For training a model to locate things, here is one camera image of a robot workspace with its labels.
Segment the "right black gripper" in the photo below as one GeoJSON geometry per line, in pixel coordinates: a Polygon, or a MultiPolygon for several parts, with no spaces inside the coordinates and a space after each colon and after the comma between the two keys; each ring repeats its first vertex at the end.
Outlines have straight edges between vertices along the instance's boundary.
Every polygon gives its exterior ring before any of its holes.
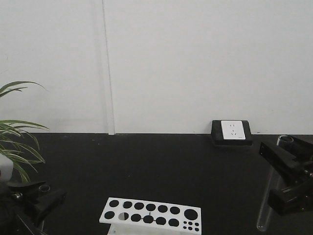
{"type": "Polygon", "coordinates": [[[276,170],[284,171],[286,187],[271,189],[268,205],[279,215],[313,210],[313,144],[295,136],[263,141],[259,154],[276,170]]]}

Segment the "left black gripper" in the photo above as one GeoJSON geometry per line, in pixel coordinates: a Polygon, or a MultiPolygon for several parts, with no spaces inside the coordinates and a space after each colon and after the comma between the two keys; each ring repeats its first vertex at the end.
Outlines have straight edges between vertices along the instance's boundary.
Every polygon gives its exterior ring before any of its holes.
{"type": "Polygon", "coordinates": [[[8,182],[8,188],[0,189],[0,234],[1,235],[41,235],[35,226],[39,224],[66,198],[67,192],[56,189],[49,192],[39,191],[46,181],[28,183],[8,182]],[[33,221],[31,222],[12,198],[14,194],[32,198],[33,221]]]}

